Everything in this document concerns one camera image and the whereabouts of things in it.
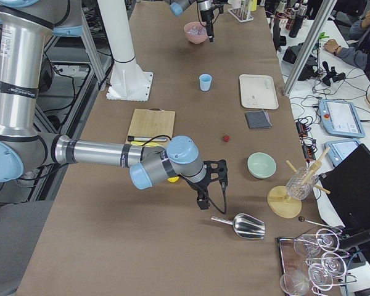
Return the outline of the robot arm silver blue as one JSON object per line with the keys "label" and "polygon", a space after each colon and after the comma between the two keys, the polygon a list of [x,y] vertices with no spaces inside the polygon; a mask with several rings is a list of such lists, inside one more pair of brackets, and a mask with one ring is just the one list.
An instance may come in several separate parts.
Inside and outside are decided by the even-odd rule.
{"label": "robot arm silver blue", "polygon": [[50,35],[80,36],[82,15],[80,1],[0,1],[0,183],[43,165],[115,165],[129,169],[138,189],[180,177],[206,210],[213,205],[208,185],[218,181],[225,188],[228,169],[224,160],[203,160],[187,136],[175,136],[165,147],[147,147],[35,130],[44,41]]}
{"label": "robot arm silver blue", "polygon": [[211,1],[211,0],[177,0],[169,1],[170,9],[175,16],[180,16],[186,9],[188,9],[194,2],[197,3],[197,11],[200,16],[201,23],[204,23],[204,27],[207,31],[209,42],[214,40],[214,11],[218,10],[219,14],[223,13],[223,6],[228,4],[227,1]]}

